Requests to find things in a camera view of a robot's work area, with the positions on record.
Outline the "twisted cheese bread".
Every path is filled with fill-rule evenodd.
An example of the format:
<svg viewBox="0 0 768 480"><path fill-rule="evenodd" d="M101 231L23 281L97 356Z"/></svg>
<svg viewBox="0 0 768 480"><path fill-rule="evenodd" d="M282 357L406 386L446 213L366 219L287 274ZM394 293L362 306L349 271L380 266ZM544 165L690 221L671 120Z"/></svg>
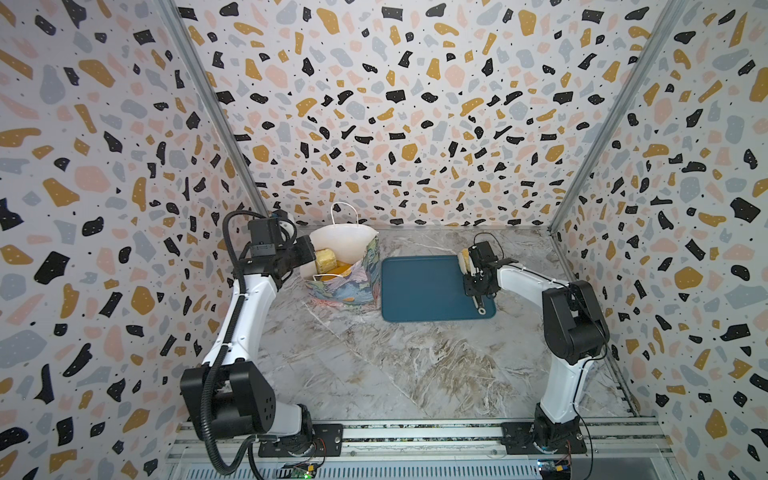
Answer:
<svg viewBox="0 0 768 480"><path fill-rule="evenodd" d="M326 274L337 268L338 261L334 251L326 248L315 252L315 264L318 274Z"/></svg>

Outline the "golden shell bread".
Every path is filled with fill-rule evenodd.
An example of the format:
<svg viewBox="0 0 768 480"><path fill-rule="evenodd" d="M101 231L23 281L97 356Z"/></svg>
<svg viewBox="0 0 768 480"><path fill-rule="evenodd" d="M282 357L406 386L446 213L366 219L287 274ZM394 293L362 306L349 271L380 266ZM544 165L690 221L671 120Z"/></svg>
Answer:
<svg viewBox="0 0 768 480"><path fill-rule="evenodd" d="M351 270L352 267L353 267L352 264L347 264L347 263L344 263L344 262L338 262L335 268L333 268L333 269L329 270L328 272L326 272L326 275L341 275L341 276L344 276L344 275L348 274L348 272Z"/></svg>

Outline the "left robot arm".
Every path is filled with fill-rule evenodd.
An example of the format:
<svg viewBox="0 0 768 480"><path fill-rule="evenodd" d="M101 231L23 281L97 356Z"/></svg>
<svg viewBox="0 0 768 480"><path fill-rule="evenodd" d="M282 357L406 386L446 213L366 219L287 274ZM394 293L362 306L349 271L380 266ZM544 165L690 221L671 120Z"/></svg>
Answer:
<svg viewBox="0 0 768 480"><path fill-rule="evenodd" d="M254 436L295 456L312 448L308 409L278 401L256 366L256 357L280 287L296 268L314 260L307 236L277 248L271 256L235 256L235 284L225 324L202 365L185 370L181 379L181 394L200 440L212 444Z"/></svg>

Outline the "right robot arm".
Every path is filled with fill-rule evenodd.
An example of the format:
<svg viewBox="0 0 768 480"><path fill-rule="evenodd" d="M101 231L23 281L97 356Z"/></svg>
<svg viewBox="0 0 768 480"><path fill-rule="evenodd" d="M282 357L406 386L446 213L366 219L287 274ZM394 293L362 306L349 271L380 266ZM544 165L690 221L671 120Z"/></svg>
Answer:
<svg viewBox="0 0 768 480"><path fill-rule="evenodd" d="M546 277L509 259L473 260L457 255L465 294L480 313L483 299L498 291L530 301L542 313L544 341L551 353L547 385L527 431L508 423L502 443L510 454L585 453L577 406L592 364L606 352L609 331L592 286Z"/></svg>

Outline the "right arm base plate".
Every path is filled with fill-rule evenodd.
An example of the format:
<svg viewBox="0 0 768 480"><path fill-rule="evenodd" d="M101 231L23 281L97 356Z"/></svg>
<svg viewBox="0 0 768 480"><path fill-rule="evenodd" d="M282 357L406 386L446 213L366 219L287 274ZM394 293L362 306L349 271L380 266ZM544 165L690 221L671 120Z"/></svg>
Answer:
<svg viewBox="0 0 768 480"><path fill-rule="evenodd" d="M501 444L508 455L565 455L588 452L578 420L550 425L546 420L501 424Z"/></svg>

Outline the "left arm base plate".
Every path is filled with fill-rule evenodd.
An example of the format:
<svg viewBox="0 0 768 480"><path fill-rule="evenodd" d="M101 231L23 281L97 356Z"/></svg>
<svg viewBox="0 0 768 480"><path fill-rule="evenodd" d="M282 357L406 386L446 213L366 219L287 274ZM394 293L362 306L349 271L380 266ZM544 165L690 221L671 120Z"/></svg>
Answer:
<svg viewBox="0 0 768 480"><path fill-rule="evenodd" d="M291 458L305 457L333 458L342 452L344 425L341 423L314 424L309 429L302 430L292 436L279 437L275 441L267 441L259 446L260 458Z"/></svg>

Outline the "floral paper gift bag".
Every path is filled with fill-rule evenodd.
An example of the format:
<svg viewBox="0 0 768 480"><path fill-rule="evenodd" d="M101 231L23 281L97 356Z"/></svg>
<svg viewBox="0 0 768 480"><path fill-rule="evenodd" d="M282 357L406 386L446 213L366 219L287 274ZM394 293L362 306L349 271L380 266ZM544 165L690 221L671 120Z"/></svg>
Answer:
<svg viewBox="0 0 768 480"><path fill-rule="evenodd" d="M331 223L310 234L316 259L300 268L309 293L347 306L375 305L381 285L379 232L360 223L348 202L335 202Z"/></svg>

